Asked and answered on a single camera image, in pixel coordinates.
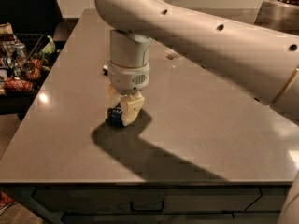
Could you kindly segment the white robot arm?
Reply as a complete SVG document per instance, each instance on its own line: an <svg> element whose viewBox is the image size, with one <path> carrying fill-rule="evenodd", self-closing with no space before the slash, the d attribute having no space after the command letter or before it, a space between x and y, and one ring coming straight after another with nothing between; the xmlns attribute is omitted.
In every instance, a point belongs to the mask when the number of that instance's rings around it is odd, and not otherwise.
<svg viewBox="0 0 299 224"><path fill-rule="evenodd" d="M149 83L149 50L158 41L235 84L299 125L299 38L215 17L164 0L94 0L111 26L109 104L121 124L136 120Z"/></svg>

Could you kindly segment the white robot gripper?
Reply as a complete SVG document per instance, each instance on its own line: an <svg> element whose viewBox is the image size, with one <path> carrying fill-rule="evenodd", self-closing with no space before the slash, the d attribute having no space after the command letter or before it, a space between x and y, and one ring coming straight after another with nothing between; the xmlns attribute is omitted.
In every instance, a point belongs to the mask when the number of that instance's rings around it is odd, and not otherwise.
<svg viewBox="0 0 299 224"><path fill-rule="evenodd" d="M108 107L115 108L121 102L121 121L128 126L136 120L145 102L140 91L149 84L150 65L132 68L109 62L107 75L111 84L108 86Z"/></svg>

